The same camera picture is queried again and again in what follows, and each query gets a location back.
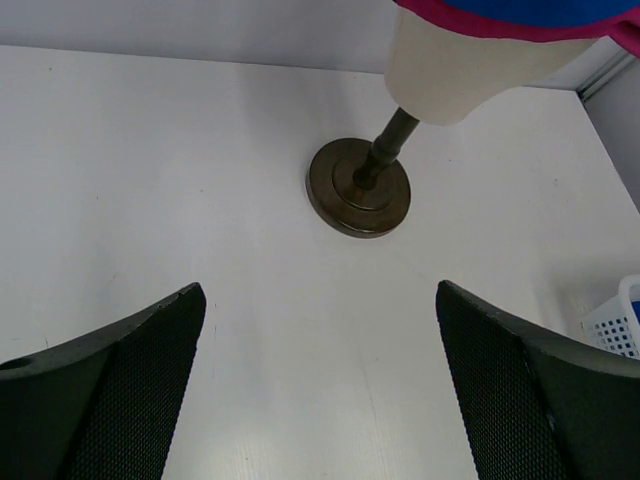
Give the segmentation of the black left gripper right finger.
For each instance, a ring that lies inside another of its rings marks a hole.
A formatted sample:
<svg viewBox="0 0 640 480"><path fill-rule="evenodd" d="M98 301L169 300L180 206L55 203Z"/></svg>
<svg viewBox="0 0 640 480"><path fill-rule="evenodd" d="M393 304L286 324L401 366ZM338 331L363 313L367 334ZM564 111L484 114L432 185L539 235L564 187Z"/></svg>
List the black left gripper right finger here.
<svg viewBox="0 0 640 480"><path fill-rule="evenodd" d="M479 478L638 478L637 357L543 328L447 280L435 307Z"/></svg>

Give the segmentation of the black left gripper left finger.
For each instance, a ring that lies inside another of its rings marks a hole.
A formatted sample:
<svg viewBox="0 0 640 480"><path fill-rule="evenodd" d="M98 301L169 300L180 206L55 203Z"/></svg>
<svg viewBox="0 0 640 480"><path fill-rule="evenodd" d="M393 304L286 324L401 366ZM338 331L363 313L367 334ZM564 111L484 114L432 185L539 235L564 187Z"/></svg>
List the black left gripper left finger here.
<svg viewBox="0 0 640 480"><path fill-rule="evenodd" d="M205 311L203 289L192 283L2 363L2 478L161 478Z"/></svg>

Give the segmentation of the blue cap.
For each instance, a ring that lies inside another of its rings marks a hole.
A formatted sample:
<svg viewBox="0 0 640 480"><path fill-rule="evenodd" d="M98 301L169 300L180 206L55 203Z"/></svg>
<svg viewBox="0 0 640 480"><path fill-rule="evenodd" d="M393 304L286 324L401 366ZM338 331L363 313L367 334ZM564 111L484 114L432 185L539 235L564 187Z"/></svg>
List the blue cap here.
<svg viewBox="0 0 640 480"><path fill-rule="evenodd" d="M452 0L447 5L487 19L533 27L580 27L624 15L634 0Z"/></svg>
<svg viewBox="0 0 640 480"><path fill-rule="evenodd" d="M634 315L636 317L636 320L640 322L640 301L639 300L632 301L631 306L632 306Z"/></svg>

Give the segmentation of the cream mannequin head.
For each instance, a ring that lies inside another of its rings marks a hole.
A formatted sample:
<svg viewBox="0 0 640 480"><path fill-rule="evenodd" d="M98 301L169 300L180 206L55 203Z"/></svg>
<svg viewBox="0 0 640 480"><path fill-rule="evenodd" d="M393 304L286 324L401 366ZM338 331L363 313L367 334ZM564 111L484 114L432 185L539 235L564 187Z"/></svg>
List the cream mannequin head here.
<svg viewBox="0 0 640 480"><path fill-rule="evenodd" d="M454 125L492 97L548 77L592 43L474 38L401 8L384 74L397 109L374 141L341 138L316 153L306 177L311 205L343 234L390 233L409 211L410 183L398 156L419 124Z"/></svg>

